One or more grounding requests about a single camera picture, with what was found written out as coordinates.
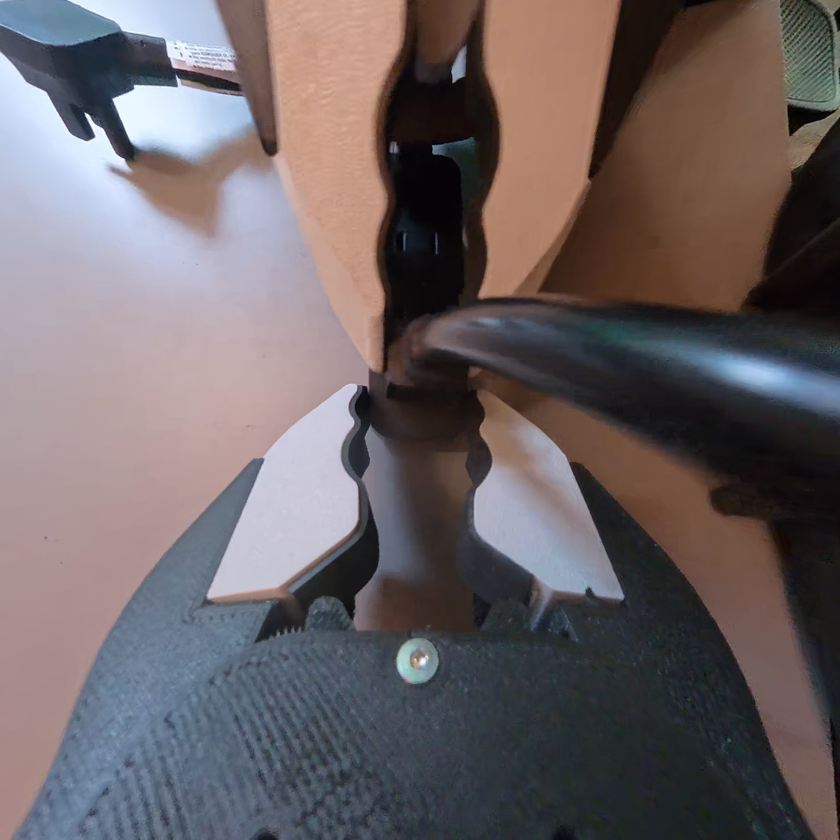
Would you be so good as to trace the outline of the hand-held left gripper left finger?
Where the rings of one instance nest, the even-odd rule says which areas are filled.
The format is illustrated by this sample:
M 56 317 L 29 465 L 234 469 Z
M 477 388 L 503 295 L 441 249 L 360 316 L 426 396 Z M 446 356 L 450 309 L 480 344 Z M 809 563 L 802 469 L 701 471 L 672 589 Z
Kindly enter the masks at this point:
M 354 602 L 377 568 L 377 531 L 363 482 L 369 426 L 369 393 L 349 384 L 266 451 L 208 601 L 310 604 L 327 595 Z

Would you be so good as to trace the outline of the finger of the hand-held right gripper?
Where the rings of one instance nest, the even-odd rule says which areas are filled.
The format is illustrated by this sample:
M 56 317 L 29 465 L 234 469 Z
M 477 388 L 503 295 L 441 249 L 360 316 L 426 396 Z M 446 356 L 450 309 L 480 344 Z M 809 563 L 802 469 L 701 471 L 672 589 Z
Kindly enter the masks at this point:
M 407 2 L 273 1 L 267 17 L 280 179 L 332 309 L 382 372 L 384 122 Z
M 491 100 L 478 298 L 541 288 L 590 189 L 617 1 L 484 2 L 480 82 Z

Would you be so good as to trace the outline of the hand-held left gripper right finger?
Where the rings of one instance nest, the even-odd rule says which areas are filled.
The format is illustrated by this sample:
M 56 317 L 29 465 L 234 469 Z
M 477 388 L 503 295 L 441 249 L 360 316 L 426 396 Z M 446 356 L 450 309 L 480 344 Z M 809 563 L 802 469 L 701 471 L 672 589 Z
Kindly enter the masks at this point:
M 493 604 L 553 604 L 624 591 L 571 462 L 552 439 L 493 394 L 470 443 L 471 481 L 459 573 Z

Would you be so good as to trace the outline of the black power strip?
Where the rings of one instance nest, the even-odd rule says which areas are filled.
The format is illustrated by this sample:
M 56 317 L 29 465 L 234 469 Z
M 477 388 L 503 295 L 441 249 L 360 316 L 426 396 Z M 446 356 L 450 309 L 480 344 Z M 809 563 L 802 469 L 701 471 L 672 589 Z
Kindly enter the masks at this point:
M 392 208 L 381 236 L 384 370 L 369 377 L 371 424 L 391 440 L 454 441 L 473 412 L 466 376 L 450 390 L 424 390 L 404 378 L 398 344 L 412 322 L 457 307 L 465 293 L 461 172 L 430 143 L 392 142 L 385 165 Z

